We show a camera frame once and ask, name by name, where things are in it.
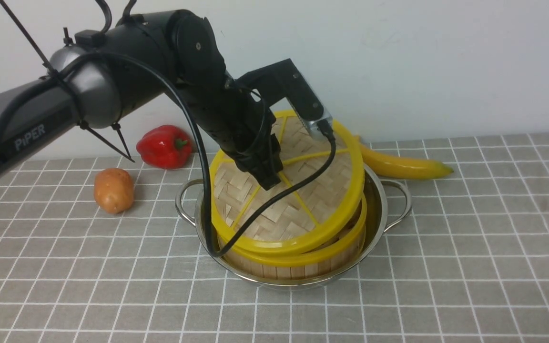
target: bamboo steamer lid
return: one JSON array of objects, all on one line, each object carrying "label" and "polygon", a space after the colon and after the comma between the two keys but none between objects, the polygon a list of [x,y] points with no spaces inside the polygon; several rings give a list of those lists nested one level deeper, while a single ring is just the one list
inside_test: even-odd
[{"label": "bamboo steamer lid", "polygon": [[[284,165],[280,184],[265,191],[222,151],[211,163],[212,222],[223,242],[264,202],[314,173],[329,156],[329,142],[312,139],[294,111],[275,116],[273,132]],[[266,209],[233,249],[271,256],[301,254],[320,247],[349,222],[363,194],[364,165],[353,135],[337,121],[333,129],[337,151],[331,166],[314,182]]]}]

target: white wall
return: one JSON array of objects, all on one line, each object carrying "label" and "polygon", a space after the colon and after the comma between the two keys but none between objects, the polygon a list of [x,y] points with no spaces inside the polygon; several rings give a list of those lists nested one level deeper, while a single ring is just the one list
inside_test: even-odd
[{"label": "white wall", "polygon": [[[109,2],[119,18],[125,0]],[[48,56],[62,26],[102,26],[91,0],[9,5]],[[139,0],[134,12],[175,8],[209,18],[235,76],[291,57],[330,112],[371,141],[549,131],[549,0]],[[0,91],[42,73],[0,8]],[[134,147],[163,123],[187,128],[158,98],[122,129]],[[37,157],[110,154],[74,129]]]}]

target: yellow banana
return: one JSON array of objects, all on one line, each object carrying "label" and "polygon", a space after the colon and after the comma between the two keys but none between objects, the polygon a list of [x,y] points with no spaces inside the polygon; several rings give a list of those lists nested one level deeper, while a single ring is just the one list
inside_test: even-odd
[{"label": "yellow banana", "polygon": [[444,176],[453,173],[453,169],[440,161],[400,158],[382,154],[363,145],[358,135],[356,135],[355,138],[359,142],[364,163],[379,176],[397,179],[426,180],[444,178]]}]

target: pot handle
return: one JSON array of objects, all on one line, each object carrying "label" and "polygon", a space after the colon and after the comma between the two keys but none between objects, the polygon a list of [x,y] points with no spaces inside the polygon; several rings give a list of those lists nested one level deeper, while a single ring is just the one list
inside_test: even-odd
[{"label": "pot handle", "polygon": [[188,191],[190,187],[197,184],[203,184],[203,179],[194,179],[189,180],[189,182],[184,183],[181,185],[181,189],[175,195],[175,209],[177,210],[177,213],[188,223],[196,227],[196,219],[189,215],[187,212],[185,212],[185,209],[183,209],[183,206],[181,205],[181,197],[183,197],[183,194]]},{"label": "pot handle", "polygon": [[394,180],[381,180],[381,183],[383,185],[388,185],[390,187],[399,189],[406,198],[406,208],[404,208],[404,212],[399,217],[397,217],[397,219],[385,226],[385,230],[383,231],[383,233],[385,233],[390,228],[393,228],[397,224],[401,223],[401,221],[410,213],[410,210],[412,210],[412,197],[410,196],[410,190],[408,189],[408,187],[406,187],[406,185],[401,182],[396,182]]}]

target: pepper stem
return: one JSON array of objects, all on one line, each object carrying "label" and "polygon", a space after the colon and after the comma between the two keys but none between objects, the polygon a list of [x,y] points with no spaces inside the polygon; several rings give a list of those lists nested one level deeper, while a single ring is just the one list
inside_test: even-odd
[{"label": "pepper stem", "polygon": [[185,146],[188,143],[186,140],[176,139],[175,140],[175,148],[181,149],[183,146]]}]

